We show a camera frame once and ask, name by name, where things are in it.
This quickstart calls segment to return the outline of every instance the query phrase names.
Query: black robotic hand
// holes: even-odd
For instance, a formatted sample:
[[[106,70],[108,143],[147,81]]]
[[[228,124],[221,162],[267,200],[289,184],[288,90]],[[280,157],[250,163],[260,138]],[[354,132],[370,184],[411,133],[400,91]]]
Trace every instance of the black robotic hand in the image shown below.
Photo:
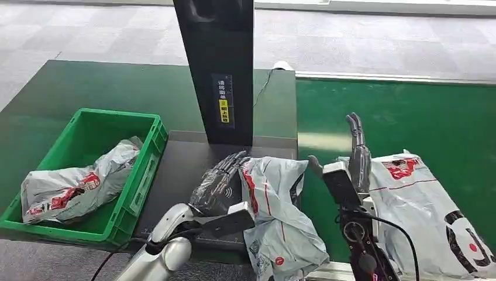
[[[190,205],[209,217],[227,214],[229,207],[233,205],[232,200],[227,198],[228,187],[235,185],[231,181],[238,168],[248,159],[246,151],[233,153],[207,170],[202,176],[201,184],[191,194]]]

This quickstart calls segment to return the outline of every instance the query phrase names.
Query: green plastic crate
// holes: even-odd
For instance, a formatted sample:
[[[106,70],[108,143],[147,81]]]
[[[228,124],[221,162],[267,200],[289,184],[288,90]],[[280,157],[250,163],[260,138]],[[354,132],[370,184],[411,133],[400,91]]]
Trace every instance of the green plastic crate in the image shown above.
[[[0,217],[0,227],[35,234],[41,239],[115,248],[132,235],[151,186],[167,133],[158,115],[81,108],[67,124],[37,170],[93,164],[121,139],[138,136],[143,147],[120,196],[70,225],[22,224],[20,194]]]

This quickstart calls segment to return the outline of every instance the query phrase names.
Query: black cable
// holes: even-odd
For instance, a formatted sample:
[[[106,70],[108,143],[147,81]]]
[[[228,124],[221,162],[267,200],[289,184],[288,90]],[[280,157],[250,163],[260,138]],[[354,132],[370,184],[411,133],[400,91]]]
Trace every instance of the black cable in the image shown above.
[[[187,234],[198,234],[202,231],[201,228],[193,228],[193,229],[188,229],[188,230],[185,230],[185,231],[181,231],[181,232],[178,232],[176,234],[172,234],[171,236],[169,236],[164,242],[162,243],[159,243],[158,245],[160,247],[164,247],[167,243],[169,243],[172,239],[176,239],[178,237],[185,237],[185,235]]]
[[[257,105],[257,103],[259,102],[259,97],[261,95],[261,93],[265,90],[265,88],[267,87],[267,84],[268,82],[270,81],[270,77],[272,76],[272,72],[274,72],[274,68],[272,68],[269,72],[268,72],[268,76],[267,76],[267,80],[265,81],[265,83],[263,84],[262,86],[262,89],[260,89],[259,93],[257,94],[257,98],[255,99],[255,103],[253,104],[253,108],[255,108],[255,105]]]
[[[95,279],[97,278],[98,274],[100,273],[100,271],[102,270],[102,268],[104,268],[105,264],[107,263],[107,261],[109,261],[109,259],[115,254],[115,253],[118,253],[120,250],[122,250],[123,248],[125,248],[129,243],[131,242],[141,242],[143,244],[146,244],[148,246],[152,246],[152,247],[156,247],[157,245],[155,245],[154,243],[146,240],[146,239],[143,239],[143,238],[138,238],[138,237],[133,237],[131,238],[130,240],[126,241],[125,243],[122,243],[120,244],[117,249],[113,250],[112,252],[109,253],[109,255],[104,259],[104,261],[100,264],[100,267],[98,267],[97,271],[95,271],[95,274],[93,274],[93,278],[91,278],[91,281],[95,281]]]
[[[179,233],[176,233],[174,235],[169,236],[164,242],[158,243],[158,244],[155,244],[155,243],[150,242],[150,241],[148,241],[146,239],[143,239],[143,238],[133,237],[130,240],[128,240],[127,242],[125,242],[123,244],[120,244],[115,250],[113,250],[112,252],[109,253],[109,255],[100,264],[100,266],[98,267],[97,271],[95,271],[95,274],[93,274],[93,278],[91,278],[91,281],[95,281],[95,279],[97,278],[98,274],[100,273],[100,271],[102,270],[102,268],[104,268],[105,264],[110,260],[110,258],[115,253],[118,253],[120,250],[122,250],[123,248],[125,248],[129,243],[132,243],[132,242],[141,242],[143,244],[146,244],[147,246],[150,246],[150,247],[153,247],[153,248],[157,248],[157,250],[160,252],[165,247],[165,245],[167,243],[169,243],[172,239],[178,238],[178,237],[184,237],[185,235],[191,234],[191,233],[199,233],[199,232],[201,232],[201,230],[202,230],[201,228],[193,228],[193,229],[188,229],[188,230],[185,230],[185,231],[181,231]]]
[[[417,260],[417,252],[415,250],[415,246],[414,246],[414,242],[412,241],[412,238],[410,238],[410,235],[408,235],[408,233],[406,232],[406,230],[404,230],[403,228],[401,228],[399,225],[393,223],[393,222],[390,222],[390,221],[387,221],[385,219],[382,219],[382,218],[379,218],[379,217],[376,217],[375,215],[371,215],[367,212],[364,212],[363,210],[361,209],[356,209],[360,214],[364,215],[365,217],[369,217],[371,218],[372,220],[376,220],[376,221],[380,221],[380,222],[383,222],[385,224],[388,224],[394,228],[396,228],[397,230],[401,231],[401,233],[403,233],[405,235],[405,237],[407,238],[408,240],[408,243],[410,244],[410,248],[412,248],[412,254],[414,256],[414,267],[415,267],[415,280],[416,281],[420,281],[420,275],[419,275],[419,268],[418,268],[418,260]]]

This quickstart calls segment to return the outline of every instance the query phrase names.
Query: plastic parcel bag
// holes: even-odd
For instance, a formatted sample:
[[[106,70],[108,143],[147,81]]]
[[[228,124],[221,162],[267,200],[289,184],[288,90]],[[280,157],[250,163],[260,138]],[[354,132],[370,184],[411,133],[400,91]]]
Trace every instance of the plastic parcel bag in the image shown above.
[[[496,259],[422,159],[407,151],[372,159],[370,196],[377,215],[412,238],[421,275],[496,277]],[[397,229],[380,224],[378,239],[400,270],[415,274],[412,251]]]
[[[243,201],[255,214],[244,241],[258,281],[300,280],[329,262],[312,221],[295,205],[308,161],[251,158],[239,169]]]
[[[30,172],[20,187],[23,222],[64,222],[112,201],[124,188],[142,145],[134,136],[91,166]]]

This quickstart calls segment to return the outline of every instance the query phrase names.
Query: table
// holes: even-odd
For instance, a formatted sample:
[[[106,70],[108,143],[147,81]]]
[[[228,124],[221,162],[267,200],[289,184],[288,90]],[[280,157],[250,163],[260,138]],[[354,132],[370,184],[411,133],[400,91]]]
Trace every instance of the table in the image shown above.
[[[254,92],[267,75],[267,70],[254,71]],[[295,82],[294,72],[275,71],[254,109],[254,134],[298,136],[300,159],[313,154],[328,163],[349,153],[345,115],[355,111],[373,156],[403,148],[420,155],[488,246],[496,249],[496,225],[486,214],[496,196],[494,104],[496,87],[487,81],[296,73]],[[0,112],[0,155],[7,163],[0,170],[0,212],[80,107],[158,113],[168,130],[203,131],[188,67],[48,61]],[[347,261],[346,244],[333,222],[336,206],[310,172],[301,208],[326,242],[331,259]],[[0,237],[36,241],[4,230]]]
[[[268,70],[254,71],[254,93]],[[274,71],[254,108],[254,134],[296,139],[293,71]],[[204,132],[197,97],[186,66],[48,61],[0,112],[0,212],[19,192],[79,108],[159,114],[166,130]],[[0,237],[40,241],[0,229]]]

